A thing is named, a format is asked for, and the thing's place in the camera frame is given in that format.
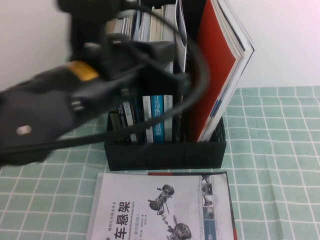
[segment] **green checkered tablecloth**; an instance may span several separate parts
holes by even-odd
[[[223,118],[238,239],[319,240],[320,87],[237,89]],[[105,122],[67,137],[103,132]],[[102,144],[3,168],[0,240],[85,240],[97,173],[108,170]]]

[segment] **car suspension illustration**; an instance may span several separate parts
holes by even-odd
[[[172,195],[175,193],[175,190],[172,186],[165,184],[162,189],[157,188],[159,191],[162,191],[160,195],[155,200],[148,200],[150,203],[149,206],[152,210],[158,211],[158,215],[162,215],[164,213],[164,204],[167,204],[167,199],[171,198]]]
[[[207,184],[209,184],[209,178],[211,175],[201,175],[202,179],[201,181],[205,181]]]
[[[168,198],[172,198],[172,195],[175,193],[175,190],[172,186],[165,184],[162,188],[157,188],[159,191],[162,191],[162,193],[155,199],[155,200],[148,200],[150,203],[149,206],[152,210],[157,211],[157,215],[162,217],[162,220],[168,227],[168,232],[170,235],[167,235],[167,240],[187,240],[191,238],[191,231],[188,225],[184,223],[178,223],[177,218],[174,215],[173,221],[175,223],[175,227],[172,227],[169,225],[168,221],[166,220],[167,216],[165,215],[165,208],[164,205],[166,205],[166,209],[168,214],[169,209],[167,206],[167,200]]]
[[[204,194],[209,194],[209,195],[211,195],[211,194],[212,194],[212,186],[211,186],[211,184],[210,184],[210,185],[203,186],[203,187],[202,187],[202,192],[203,192]]]
[[[214,204],[212,201],[210,201],[206,196],[202,196],[204,198],[204,204],[203,206],[208,207]]]

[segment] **book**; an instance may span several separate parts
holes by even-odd
[[[175,27],[179,30],[179,33],[187,39],[187,29],[185,24],[184,12],[182,1],[177,0],[175,2]],[[181,72],[186,71],[186,61],[187,61],[187,42],[183,41],[180,35],[175,34],[176,50],[177,50],[177,60]]]
[[[111,110],[109,111],[109,116],[112,124],[112,129],[113,130],[120,130],[122,129],[122,123],[119,117],[119,112],[117,110]],[[124,137],[119,137],[116,139],[118,143],[124,143],[125,138]]]
[[[117,24],[117,19],[112,19],[110,21],[107,21],[105,24],[105,32],[107,34],[112,34],[115,30]]]
[[[133,126],[134,125],[134,118],[133,118],[133,114],[131,112],[130,103],[128,101],[125,101],[123,103],[123,108],[124,108],[125,119],[126,119],[127,125],[128,126]],[[132,143],[136,143],[138,141],[137,140],[137,136],[136,136],[135,133],[131,134],[130,138],[131,138],[131,142]]]
[[[161,95],[151,96],[152,117],[156,118],[164,114],[164,97]],[[153,126],[153,141],[163,143],[165,140],[164,123],[160,122]]]
[[[86,240],[120,239],[236,240],[227,173],[99,173]]]
[[[118,113],[119,113],[119,117],[120,117],[120,122],[121,122],[122,128],[123,129],[127,128],[128,127],[128,123],[127,123],[125,108],[124,108],[123,104],[121,104],[118,107]],[[124,137],[124,139],[125,139],[126,143],[131,143],[131,137],[130,136],[126,136],[126,137]]]
[[[151,99],[150,96],[143,96],[142,97],[143,102],[143,113],[144,113],[144,120],[148,121],[152,118],[152,112],[151,112]],[[148,127],[145,129],[145,137],[146,141],[148,143],[154,142],[154,133],[153,133],[153,127]]]
[[[152,12],[159,14],[159,9],[155,9],[155,7],[152,7]],[[150,32],[149,32],[149,42],[159,41],[160,37],[157,37],[157,18],[154,16],[151,16],[150,18]]]
[[[168,4],[164,8],[164,19],[167,20],[172,25],[175,24],[175,5]],[[163,26],[163,41],[175,42],[175,34],[173,31],[167,27]],[[166,71],[173,74],[174,73],[174,63],[170,62],[169,65],[165,68]],[[173,96],[164,95],[163,96],[163,111],[167,112],[173,107]],[[170,117],[164,120],[164,141],[172,142],[173,141],[173,118]]]
[[[136,12],[136,18],[135,18],[135,23],[133,24],[133,37],[132,40],[138,41],[140,37],[140,24],[142,22],[142,14],[140,11]]]
[[[142,22],[142,33],[141,33],[141,42],[148,42],[149,41],[149,35],[150,35],[150,26],[151,26],[151,16],[144,12],[143,13],[143,22]]]
[[[124,25],[125,20],[124,19],[117,19],[115,22],[115,26],[114,26],[114,30],[113,33],[114,34],[119,34],[122,32],[122,28]]]
[[[137,124],[141,122],[141,116],[143,116],[143,109],[140,110],[138,98],[135,97],[133,101],[130,102],[133,124]],[[144,143],[144,134],[143,133],[136,133],[136,139],[138,143]]]
[[[227,0],[206,0],[197,44],[211,77],[208,90],[189,115],[187,139],[192,142],[209,141],[255,50]]]

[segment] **red magazine cover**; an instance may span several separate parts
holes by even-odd
[[[196,42],[210,69],[210,84],[193,106],[188,122],[187,140],[198,142],[236,58],[220,28],[211,0],[206,0]]]

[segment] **mechanical part illustration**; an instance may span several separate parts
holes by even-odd
[[[202,189],[202,195],[212,195],[213,193],[211,183],[209,184],[203,183],[201,189]]]
[[[157,215],[162,217],[162,220],[168,227],[168,232],[170,235],[167,235],[167,240],[187,240],[191,238],[191,231],[188,225],[184,223],[178,223],[176,216],[173,216],[173,221],[175,226],[172,227],[169,225],[169,222],[166,220],[167,216],[165,215],[164,204],[168,214],[169,209],[167,206],[168,198],[172,198],[172,195],[175,193],[175,190],[172,186],[165,184],[162,188],[157,188],[157,190],[162,191],[162,193],[155,200],[148,200],[150,202],[149,206],[152,210],[157,211]]]
[[[204,198],[204,204],[203,206],[208,207],[214,204],[212,201],[210,201],[206,196],[202,196]]]
[[[201,181],[205,181],[205,183],[209,184],[209,178],[211,175],[201,175]]]
[[[203,208],[203,218],[206,220],[215,219],[215,208],[214,207],[204,207]]]
[[[164,204],[167,204],[168,198],[171,198],[172,195],[175,193],[175,190],[172,186],[165,184],[162,189],[157,188],[159,191],[162,191],[162,193],[155,199],[155,200],[148,200],[150,202],[149,206],[152,210],[164,212]]]

